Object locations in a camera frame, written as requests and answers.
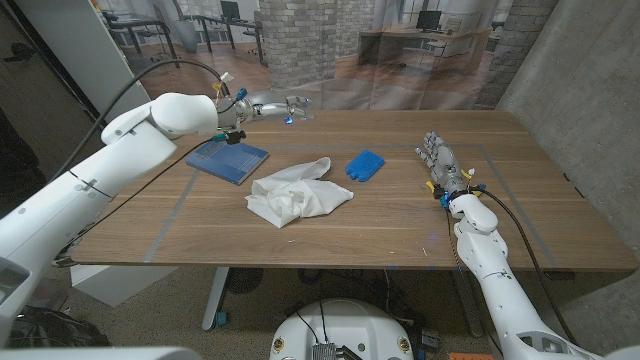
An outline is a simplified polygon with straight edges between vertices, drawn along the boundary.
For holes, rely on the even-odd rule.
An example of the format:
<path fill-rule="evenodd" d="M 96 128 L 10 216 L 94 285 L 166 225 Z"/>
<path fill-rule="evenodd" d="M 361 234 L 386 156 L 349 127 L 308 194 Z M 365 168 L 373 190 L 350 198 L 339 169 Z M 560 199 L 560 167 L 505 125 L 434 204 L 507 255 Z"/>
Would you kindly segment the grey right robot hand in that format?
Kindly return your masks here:
<path fill-rule="evenodd" d="M 469 192 L 469 178 L 463 175 L 452 149 L 436 132 L 427 133 L 424 146 L 417 147 L 415 152 L 431 173 L 428 187 L 435 199 L 449 199 Z"/>

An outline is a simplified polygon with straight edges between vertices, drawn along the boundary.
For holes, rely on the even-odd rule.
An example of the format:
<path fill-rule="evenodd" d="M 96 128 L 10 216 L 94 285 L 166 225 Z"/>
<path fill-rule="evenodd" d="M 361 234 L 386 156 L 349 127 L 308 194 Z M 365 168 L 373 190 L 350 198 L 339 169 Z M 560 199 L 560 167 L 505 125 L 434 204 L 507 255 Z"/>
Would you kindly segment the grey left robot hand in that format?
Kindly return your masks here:
<path fill-rule="evenodd" d="M 249 94 L 241 100 L 227 97 L 216 106 L 218 128 L 235 132 L 252 121 L 273 120 L 292 124 L 295 120 L 313 120 L 315 115 L 305 109 L 310 102 L 304 96 L 272 92 Z"/>

